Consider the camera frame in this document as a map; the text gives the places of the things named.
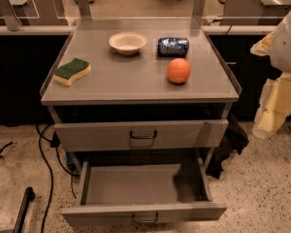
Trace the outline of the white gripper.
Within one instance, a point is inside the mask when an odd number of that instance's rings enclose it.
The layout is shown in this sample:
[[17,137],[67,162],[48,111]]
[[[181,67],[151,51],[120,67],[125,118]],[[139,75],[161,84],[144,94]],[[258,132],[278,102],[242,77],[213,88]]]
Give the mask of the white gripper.
[[291,115],[291,10],[275,32],[254,44],[250,52],[270,55],[272,66],[283,72],[276,80],[267,79],[254,119],[253,134],[267,139],[276,134]]

